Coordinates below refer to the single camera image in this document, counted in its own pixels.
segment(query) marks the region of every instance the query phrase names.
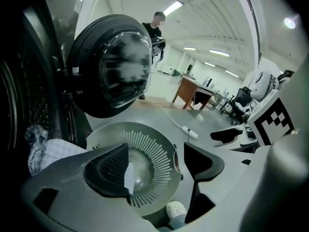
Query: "office chair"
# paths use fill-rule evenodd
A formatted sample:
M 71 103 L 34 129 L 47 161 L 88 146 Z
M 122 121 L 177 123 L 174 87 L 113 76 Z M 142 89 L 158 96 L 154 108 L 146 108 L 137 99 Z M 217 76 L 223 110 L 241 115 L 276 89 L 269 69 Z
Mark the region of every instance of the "office chair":
M 231 125 L 233 125 L 233 122 L 235 121 L 236 124 L 242 124 L 243 121 L 243 115 L 245 114 L 242 110 L 240 110 L 236 106 L 236 102 L 240 103 L 243 107 L 248 105 L 248 103 L 252 100 L 250 94 L 246 92 L 247 90 L 244 88 L 240 88 L 238 90 L 237 96 L 235 99 L 229 102 L 229 105 L 232 107 L 232 111 L 228 112 L 227 110 L 223 110 L 223 113 L 229 115 L 231 118 Z

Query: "shoe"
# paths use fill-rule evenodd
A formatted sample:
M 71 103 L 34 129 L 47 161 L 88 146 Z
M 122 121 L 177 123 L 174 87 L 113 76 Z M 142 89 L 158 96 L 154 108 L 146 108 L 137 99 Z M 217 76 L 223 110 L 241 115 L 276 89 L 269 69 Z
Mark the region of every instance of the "shoe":
M 178 201 L 169 202 L 166 205 L 166 212 L 168 213 L 169 219 L 172 221 L 180 215 L 186 215 L 187 210 L 184 205 Z

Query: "washing machine door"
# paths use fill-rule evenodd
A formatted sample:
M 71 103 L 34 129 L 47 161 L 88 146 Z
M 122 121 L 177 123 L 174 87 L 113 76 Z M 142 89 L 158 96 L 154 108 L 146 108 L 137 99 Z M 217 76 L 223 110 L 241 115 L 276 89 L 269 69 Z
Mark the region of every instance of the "washing machine door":
M 123 14 L 100 18 L 74 41 L 67 89 L 89 115 L 114 116 L 147 90 L 151 51 L 150 36 L 137 20 Z

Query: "ceiling light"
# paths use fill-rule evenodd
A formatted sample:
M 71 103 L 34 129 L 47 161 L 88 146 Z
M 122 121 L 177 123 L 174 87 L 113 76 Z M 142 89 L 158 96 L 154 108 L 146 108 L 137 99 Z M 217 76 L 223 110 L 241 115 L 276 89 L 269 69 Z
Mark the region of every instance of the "ceiling light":
M 169 6 L 165 11 L 163 11 L 163 13 L 165 14 L 165 16 L 168 16 L 170 13 L 177 10 L 181 6 L 183 6 L 183 3 L 180 1 L 176 1 L 171 6 Z
M 239 76 L 237 76 L 236 74 L 234 74 L 234 73 L 232 73 L 232 72 L 229 72 L 229 71 L 225 71 L 225 72 L 226 72 L 226 73 L 229 73 L 230 75 L 233 75 L 233 76 L 239 78 Z
M 195 51 L 196 49 L 194 47 L 184 47 L 184 50 Z
M 215 51 L 215 50 L 209 50 L 211 53 L 215 53 L 215 54 L 220 54 L 222 56 L 226 56 L 229 57 L 230 55 L 228 53 L 225 52 L 219 52 L 219 51 Z
M 207 63 L 207 62 L 205 62 L 205 64 L 212 66 L 212 67 L 216 67 L 214 64 L 210 64 L 210 63 Z
M 284 23 L 290 29 L 294 29 L 296 27 L 295 21 L 293 21 L 291 18 L 285 18 Z

